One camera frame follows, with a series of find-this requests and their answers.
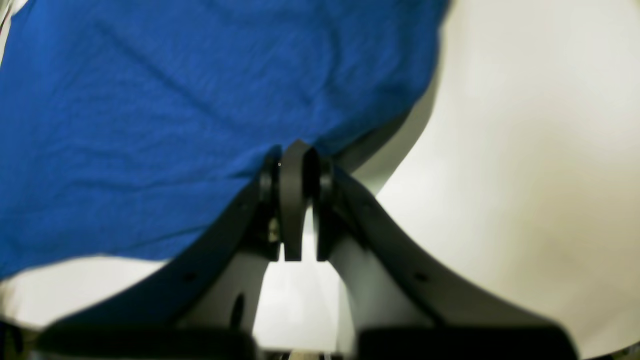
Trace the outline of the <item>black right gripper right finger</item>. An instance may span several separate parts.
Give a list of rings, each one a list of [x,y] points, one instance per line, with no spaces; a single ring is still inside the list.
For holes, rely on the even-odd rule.
[[[560,324],[443,265],[330,160],[317,172],[317,259],[346,287],[357,360],[578,358]]]

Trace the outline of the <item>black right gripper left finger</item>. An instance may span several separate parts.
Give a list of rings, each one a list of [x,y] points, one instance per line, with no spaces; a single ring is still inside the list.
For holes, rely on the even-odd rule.
[[[295,141],[198,239],[158,271],[48,326],[37,360],[261,360],[252,331],[270,263],[302,259],[309,192]]]

